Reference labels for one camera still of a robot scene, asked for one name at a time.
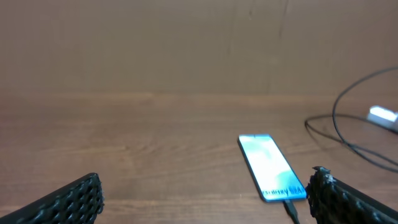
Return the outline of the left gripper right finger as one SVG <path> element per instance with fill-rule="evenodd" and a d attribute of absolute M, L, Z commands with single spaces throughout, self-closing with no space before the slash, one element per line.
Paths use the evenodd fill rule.
<path fill-rule="evenodd" d="M 310 214 L 318 224 L 397 224 L 396 210 L 336 179 L 329 169 L 313 169 L 305 190 Z"/>

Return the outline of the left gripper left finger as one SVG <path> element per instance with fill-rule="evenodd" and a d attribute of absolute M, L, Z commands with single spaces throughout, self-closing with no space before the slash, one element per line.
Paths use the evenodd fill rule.
<path fill-rule="evenodd" d="M 93 172 L 1 217 L 1 223 L 93 224 L 103 209 L 101 181 Z"/>

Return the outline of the blue Samsung Galaxy smartphone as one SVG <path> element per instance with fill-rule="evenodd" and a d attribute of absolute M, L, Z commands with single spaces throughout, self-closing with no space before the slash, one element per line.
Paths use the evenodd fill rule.
<path fill-rule="evenodd" d="M 303 184 L 271 135 L 241 134 L 238 144 L 264 201 L 306 199 Z"/>

